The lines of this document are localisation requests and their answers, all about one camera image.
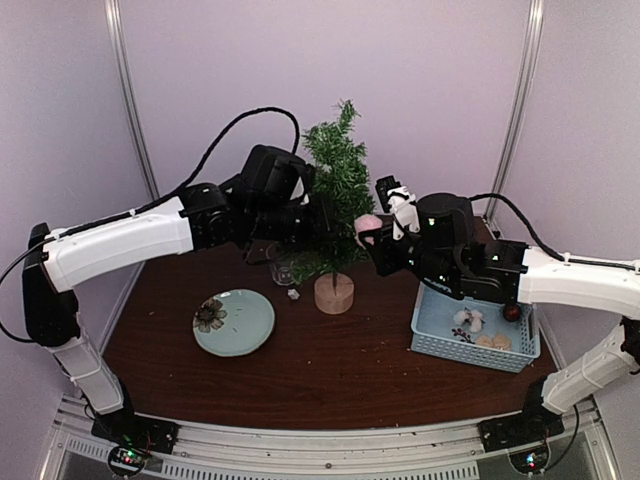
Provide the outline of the pink pompom ornament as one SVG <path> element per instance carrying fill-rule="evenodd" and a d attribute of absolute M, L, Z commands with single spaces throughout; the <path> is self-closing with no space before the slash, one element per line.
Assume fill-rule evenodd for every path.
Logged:
<path fill-rule="evenodd" d="M 383 226 L 383 220 L 374 214 L 364 214 L 357 217 L 354 220 L 354 235 L 356 243 L 361 247 L 365 248 L 365 245 L 360 240 L 359 235 L 362 232 L 372 231 L 379 229 Z"/>

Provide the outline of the small green christmas tree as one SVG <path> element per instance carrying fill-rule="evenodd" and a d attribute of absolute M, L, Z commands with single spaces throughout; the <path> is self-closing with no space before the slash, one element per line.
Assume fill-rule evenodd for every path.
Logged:
<path fill-rule="evenodd" d="M 355 284 L 347 271 L 366 259 L 366 251 L 356 241 L 354 222 L 374 209 L 365 164 L 367 148 L 352 138 L 359 113 L 350 100 L 340 101 L 336 108 L 333 121 L 305 131 L 303 146 L 316 167 L 313 191 L 332 209 L 337 233 L 316 241 L 295 255 L 292 263 L 296 284 L 315 280 L 315 306 L 328 315 L 343 314 L 353 306 Z"/>

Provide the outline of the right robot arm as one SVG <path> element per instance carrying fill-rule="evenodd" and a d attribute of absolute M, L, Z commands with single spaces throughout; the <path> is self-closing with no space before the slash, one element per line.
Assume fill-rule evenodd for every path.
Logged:
<path fill-rule="evenodd" d="M 613 325 L 586 352 L 548 375 L 534 389 L 533 404 L 513 419 L 519 440 L 535 440 L 580 400 L 639 371 L 639 264 L 546 252 L 538 246 L 496 240 L 457 246 L 437 244 L 424 232 L 390 225 L 359 226 L 356 237 L 378 273 L 400 270 L 426 287 L 462 303 L 502 309 L 536 306 L 548 319 L 561 314 L 607 316 Z"/>

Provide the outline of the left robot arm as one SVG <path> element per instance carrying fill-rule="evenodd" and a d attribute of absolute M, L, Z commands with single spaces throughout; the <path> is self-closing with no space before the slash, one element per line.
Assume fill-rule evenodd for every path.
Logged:
<path fill-rule="evenodd" d="M 130 410 L 125 388 L 109 369 L 79 320 L 77 286 L 146 261 L 255 240 L 309 249 L 340 234 L 335 210 L 323 195 L 252 205 L 229 186 L 202 183 L 144 213 L 125 212 L 90 228 L 31 231 L 21 274 L 26 332 L 66 369 L 106 429 L 123 444 L 137 442 L 144 424 Z"/>

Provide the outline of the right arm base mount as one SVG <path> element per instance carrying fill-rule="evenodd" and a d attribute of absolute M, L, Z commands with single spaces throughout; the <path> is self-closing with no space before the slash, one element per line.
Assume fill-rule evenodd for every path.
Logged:
<path fill-rule="evenodd" d="M 540 379 L 528 387 L 519 413 L 477 425 L 486 453 L 507 449 L 511 466 L 530 476 L 542 474 L 552 465 L 548 441 L 564 432 L 562 416 L 542 406 L 543 383 Z"/>

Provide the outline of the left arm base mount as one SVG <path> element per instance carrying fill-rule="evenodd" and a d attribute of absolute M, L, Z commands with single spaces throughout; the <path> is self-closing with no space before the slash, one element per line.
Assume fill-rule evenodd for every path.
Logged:
<path fill-rule="evenodd" d="M 114 444 L 106 463 L 119 479 L 140 474 L 155 454 L 173 452 L 179 425 L 137 414 L 128 396 L 124 397 L 121 409 L 108 414 L 98 413 L 90 402 L 85 410 L 93 419 L 91 434 Z"/>

